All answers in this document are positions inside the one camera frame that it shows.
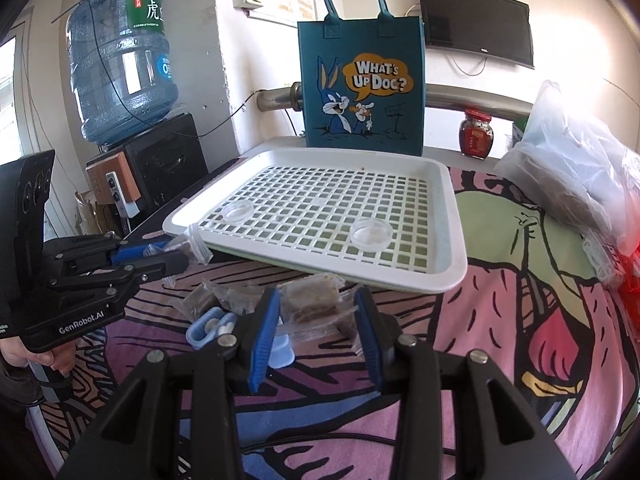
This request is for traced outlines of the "left hand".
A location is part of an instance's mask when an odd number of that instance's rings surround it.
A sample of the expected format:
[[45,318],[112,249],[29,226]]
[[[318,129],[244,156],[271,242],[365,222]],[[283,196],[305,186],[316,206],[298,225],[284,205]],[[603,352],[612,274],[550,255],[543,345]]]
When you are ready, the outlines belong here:
[[64,376],[68,376],[75,367],[75,341],[42,353],[30,352],[18,337],[1,339],[0,344],[2,358],[14,367],[25,367],[29,363],[36,363],[50,367],[51,370]]

